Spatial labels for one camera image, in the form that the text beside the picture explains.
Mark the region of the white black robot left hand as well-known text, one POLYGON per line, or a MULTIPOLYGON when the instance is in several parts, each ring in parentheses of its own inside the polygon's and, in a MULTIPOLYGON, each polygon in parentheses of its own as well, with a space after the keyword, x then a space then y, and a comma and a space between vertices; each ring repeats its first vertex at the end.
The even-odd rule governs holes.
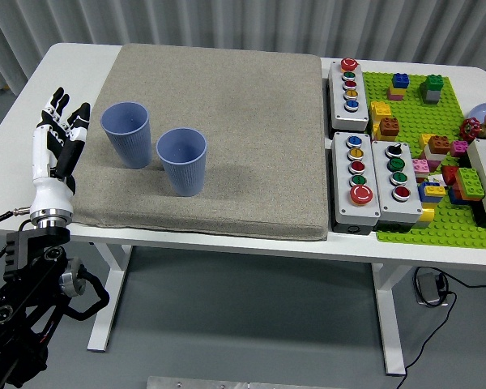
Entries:
POLYGON ((90 105, 84 102, 68 118, 63 110, 70 96, 59 87, 42 109, 32 137, 32 183, 35 198, 30 207, 33 224, 49 221, 68 225, 74 209, 73 172, 83 152, 90 121, 90 105))

